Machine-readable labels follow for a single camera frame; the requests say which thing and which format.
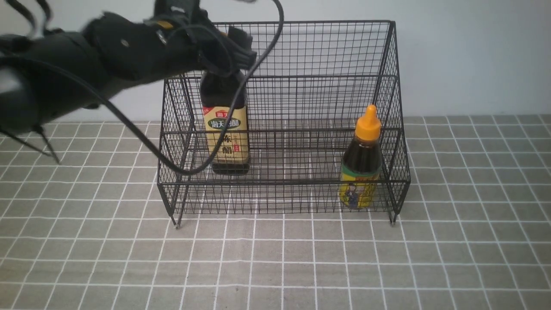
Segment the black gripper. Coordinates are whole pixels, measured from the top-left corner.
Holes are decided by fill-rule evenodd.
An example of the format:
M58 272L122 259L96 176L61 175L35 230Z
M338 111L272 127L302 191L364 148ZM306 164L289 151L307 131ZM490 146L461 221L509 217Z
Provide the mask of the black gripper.
M230 26L227 38L215 29L198 0L156 0L151 18L144 20L153 34L153 51L146 52L145 78L167 78L195 70L228 77L250 70L257 60L253 37Z

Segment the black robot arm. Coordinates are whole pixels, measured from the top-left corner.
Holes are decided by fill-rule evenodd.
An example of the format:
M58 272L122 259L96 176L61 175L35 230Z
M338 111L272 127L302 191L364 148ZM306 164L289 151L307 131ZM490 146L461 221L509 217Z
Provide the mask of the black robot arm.
M198 0L156 0L142 22L103 12L79 31L2 35L1 132L36 132L129 88L191 71L230 76L256 60L252 36L222 34Z

